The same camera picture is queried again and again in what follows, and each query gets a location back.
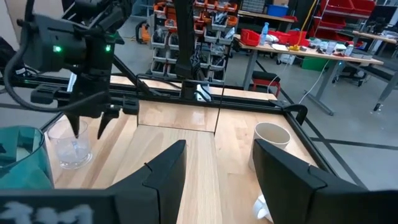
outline green led light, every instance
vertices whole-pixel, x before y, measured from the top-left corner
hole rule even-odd
[[[59,53],[59,52],[62,52],[62,48],[60,46],[53,46],[52,51]]]
[[[110,46],[110,45],[107,45],[107,46],[105,47],[105,51],[106,51],[106,52],[110,52],[110,51],[111,51],[111,46]]]

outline white cup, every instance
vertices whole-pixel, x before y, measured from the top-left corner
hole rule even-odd
[[[253,214],[257,219],[267,218],[270,222],[272,220],[271,214],[269,213],[268,205],[266,199],[261,195],[253,205]]]
[[[254,162],[253,162],[253,145],[255,139],[263,139],[274,146],[278,147],[279,149],[285,149],[288,143],[290,142],[289,132],[282,128],[279,125],[272,124],[272,123],[258,123],[256,127],[254,127],[254,136],[252,145],[250,148],[250,157],[249,157],[249,167],[251,170],[255,171],[254,169]]]

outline stool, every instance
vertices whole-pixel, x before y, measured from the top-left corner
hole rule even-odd
[[[276,86],[277,91],[275,96],[278,97],[279,92],[280,92],[280,78],[277,77],[275,78],[277,75],[274,73],[268,73],[268,72],[260,72],[260,71],[254,71],[253,75],[252,75],[252,79],[253,79],[253,91],[256,90],[257,85],[265,85],[268,86],[268,88],[270,86]]]

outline blue bottle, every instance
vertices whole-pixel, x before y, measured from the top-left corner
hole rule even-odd
[[[267,38],[267,34],[268,34],[268,25],[269,25],[269,23],[266,22],[264,24],[264,27],[262,28],[261,39],[260,39],[261,45],[264,45],[264,43],[266,42],[266,38]]]

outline teal container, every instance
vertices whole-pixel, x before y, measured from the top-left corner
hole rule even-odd
[[[42,131],[0,128],[0,189],[52,189],[51,166]]]

